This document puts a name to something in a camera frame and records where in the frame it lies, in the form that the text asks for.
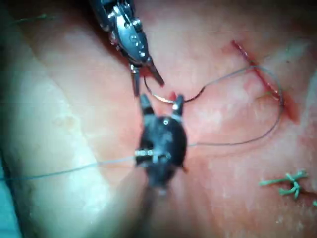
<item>blood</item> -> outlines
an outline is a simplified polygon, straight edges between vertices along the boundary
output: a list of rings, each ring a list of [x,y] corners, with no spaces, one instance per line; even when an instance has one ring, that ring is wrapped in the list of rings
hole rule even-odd
[[[168,97],[171,101],[176,101],[176,93],[174,91],[171,92],[171,94]]]
[[[239,43],[237,43],[235,40],[232,40],[231,44],[233,45],[234,48],[236,48],[240,52],[240,54],[242,54],[244,59],[249,63],[249,66],[258,66],[258,63],[255,60],[255,58],[251,56],[250,53],[247,52]],[[263,76],[260,74],[260,71],[258,69],[254,68],[253,71],[257,75],[257,77],[260,79],[260,81],[262,82],[266,90],[270,92],[272,96],[280,102],[281,97],[278,91],[263,78]],[[284,98],[283,105],[288,117],[291,119],[293,123],[299,124],[300,122],[299,106],[294,102],[294,100],[291,98],[291,96],[288,93],[282,92],[282,94]]]

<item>surgical suture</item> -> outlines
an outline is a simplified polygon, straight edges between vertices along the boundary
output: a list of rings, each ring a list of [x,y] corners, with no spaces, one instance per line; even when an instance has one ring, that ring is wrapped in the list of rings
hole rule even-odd
[[[286,173],[284,178],[276,179],[276,180],[269,180],[269,181],[261,181],[259,182],[259,186],[268,186],[276,183],[282,183],[282,182],[290,182],[293,184],[293,187],[290,190],[284,190],[280,189],[279,194],[281,196],[291,195],[294,194],[295,200],[298,199],[299,193],[301,190],[300,185],[298,184],[297,180],[300,178],[306,178],[308,176],[307,172],[305,170],[300,170],[296,174],[289,174]]]

